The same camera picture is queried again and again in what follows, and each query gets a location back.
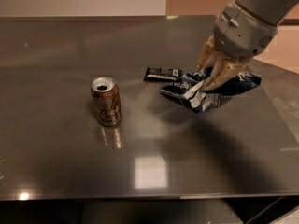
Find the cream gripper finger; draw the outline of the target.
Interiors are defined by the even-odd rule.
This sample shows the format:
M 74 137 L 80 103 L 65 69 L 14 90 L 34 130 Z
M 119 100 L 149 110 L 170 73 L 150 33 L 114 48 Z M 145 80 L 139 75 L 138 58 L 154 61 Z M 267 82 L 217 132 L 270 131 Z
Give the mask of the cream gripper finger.
M 219 73 L 223 67 L 223 54 L 215 46 L 213 35 L 211 35 L 203 45 L 197 64 L 198 70 L 208 69 L 210 67 L 212 67 L 214 73 Z
M 249 58 L 229 59 L 224 57 L 209 57 L 204 63 L 204 68 L 212 68 L 210 76 L 204 80 L 202 85 L 203 91 L 212 91 L 236 77 L 244 70 L 246 65 L 252 60 Z

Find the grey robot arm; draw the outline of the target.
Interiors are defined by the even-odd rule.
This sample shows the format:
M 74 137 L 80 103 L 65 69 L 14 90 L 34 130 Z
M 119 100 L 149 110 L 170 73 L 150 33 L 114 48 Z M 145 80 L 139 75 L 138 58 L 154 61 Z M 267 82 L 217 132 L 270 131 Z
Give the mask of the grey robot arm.
M 299 0 L 234 0 L 216 19 L 213 35 L 202 47 L 198 68 L 209 68 L 203 91 L 211 91 L 264 52 L 278 27 Z

